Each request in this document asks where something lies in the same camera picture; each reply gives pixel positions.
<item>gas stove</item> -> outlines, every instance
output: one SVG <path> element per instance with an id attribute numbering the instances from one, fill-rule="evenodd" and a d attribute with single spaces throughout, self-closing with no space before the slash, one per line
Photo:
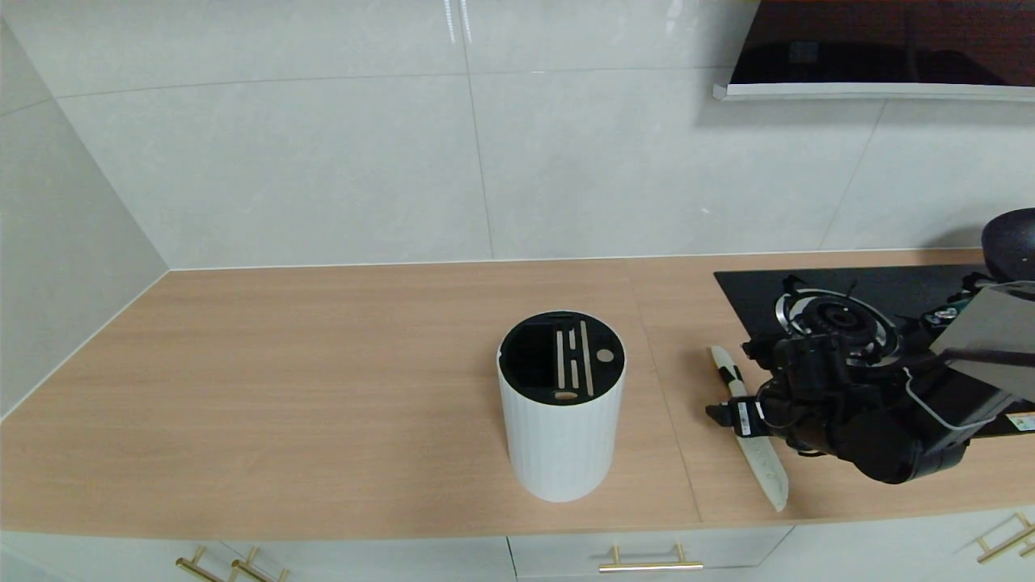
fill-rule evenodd
<path id="1" fill-rule="evenodd" d="M 836 333 L 865 372 L 924 353 L 982 282 L 984 265 L 720 271 L 715 279 L 753 339 Z M 1019 402 L 1006 412 L 1035 411 Z M 976 436 L 1022 434 L 1004 416 Z"/>

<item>knife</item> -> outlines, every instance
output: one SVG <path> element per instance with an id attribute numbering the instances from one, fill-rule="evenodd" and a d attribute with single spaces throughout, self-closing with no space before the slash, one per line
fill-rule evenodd
<path id="1" fill-rule="evenodd" d="M 733 361 L 730 352 L 726 351 L 721 346 L 712 346 L 711 353 L 712 359 L 715 360 L 715 367 L 719 370 L 722 379 L 726 381 L 726 385 L 730 388 L 730 394 L 734 397 L 747 396 L 743 376 L 740 375 L 740 369 Z M 762 486 L 762 491 L 765 492 L 766 497 L 769 498 L 773 507 L 777 512 L 782 512 L 783 507 L 787 506 L 790 484 L 787 478 L 787 471 L 783 470 L 783 464 L 780 463 L 779 457 L 776 456 L 776 450 L 773 449 L 772 442 L 765 437 L 734 438 L 737 439 L 740 449 L 744 452 L 747 465 L 751 467 L 751 472 L 755 473 L 755 478 Z"/>

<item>white cabinet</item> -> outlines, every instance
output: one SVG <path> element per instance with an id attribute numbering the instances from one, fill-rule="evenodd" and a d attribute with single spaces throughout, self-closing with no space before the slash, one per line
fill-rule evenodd
<path id="1" fill-rule="evenodd" d="M 1035 505 L 1022 507 L 1016 513 L 1026 516 L 1029 523 L 1035 523 Z M 959 525 L 971 534 L 964 545 L 952 548 L 952 555 L 937 564 L 931 574 L 923 578 L 924 582 L 1035 580 L 1035 552 L 1022 557 L 1024 543 L 984 563 L 977 561 L 984 553 L 977 542 L 978 536 L 983 536 L 985 544 L 995 548 L 1026 529 L 1012 515 L 1013 512 L 982 512 L 959 516 Z M 1035 543 L 1035 535 L 1030 539 Z"/>
<path id="2" fill-rule="evenodd" d="M 5 531 L 2 544 L 16 556 L 46 566 L 69 582 L 197 582 L 197 578 L 176 566 L 176 559 L 189 560 L 199 546 L 207 548 L 199 565 L 226 581 L 230 562 L 237 557 L 218 542 Z"/>
<path id="3" fill-rule="evenodd" d="M 718 580 L 723 570 L 756 566 L 791 531 L 790 527 L 753 529 L 701 529 L 629 533 L 584 533 L 571 535 L 520 535 L 510 537 L 514 570 L 519 578 L 557 576 L 598 576 L 600 564 L 613 561 L 612 548 L 618 547 L 623 562 L 674 562 L 676 545 L 681 545 L 689 561 L 700 561 L 705 570 L 667 573 L 682 580 Z M 641 579 L 643 574 L 607 574 L 602 580 Z M 662 576 L 651 574 L 651 579 Z"/>
<path id="4" fill-rule="evenodd" d="M 543 576 L 521 578 L 522 582 L 742 582 L 753 568 L 717 568 L 697 572 L 630 572 L 589 576 Z"/>
<path id="5" fill-rule="evenodd" d="M 513 582 L 506 537 L 333 542 L 228 542 L 242 558 L 288 582 Z"/>
<path id="6" fill-rule="evenodd" d="M 70 582 L 50 569 L 8 548 L 0 548 L 0 580 L 3 582 Z"/>
<path id="7" fill-rule="evenodd" d="M 859 523 L 803 525 L 794 528 L 762 568 L 750 572 L 745 582 L 826 582 L 836 575 L 840 582 L 869 582 L 890 579 L 901 582 L 950 582 L 967 580 L 1010 580 L 999 576 L 1008 558 L 1013 562 L 1021 548 L 998 560 L 977 564 L 981 549 L 976 539 L 1004 524 L 1013 510 L 955 514 L 929 518 L 885 520 Z M 1003 533 L 996 529 L 988 542 L 996 543 L 1019 530 Z M 1029 560 L 1029 578 L 1035 559 Z"/>

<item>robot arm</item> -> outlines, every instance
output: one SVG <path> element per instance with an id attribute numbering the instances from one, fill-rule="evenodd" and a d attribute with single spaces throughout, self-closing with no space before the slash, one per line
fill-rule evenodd
<path id="1" fill-rule="evenodd" d="M 983 288 L 939 332 L 923 356 L 861 372 L 836 334 L 755 338 L 744 351 L 772 379 L 707 412 L 738 436 L 746 423 L 747 438 L 779 437 L 884 483 L 953 467 L 985 423 L 1035 400 L 1035 283 Z"/>

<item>wooden countertop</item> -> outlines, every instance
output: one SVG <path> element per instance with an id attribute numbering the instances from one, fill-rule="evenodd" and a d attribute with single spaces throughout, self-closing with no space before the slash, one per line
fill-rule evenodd
<path id="1" fill-rule="evenodd" d="M 677 529 L 1035 502 L 1024 438 L 901 486 L 777 446 L 776 514 L 706 404 L 705 348 L 746 339 L 719 269 L 978 262 L 973 251 L 171 272 L 0 426 L 3 527 L 301 540 Z M 531 496 L 507 460 L 495 350 L 524 317 L 614 326 L 629 376 L 589 496 Z M 739 357 L 749 385 L 764 373 Z"/>

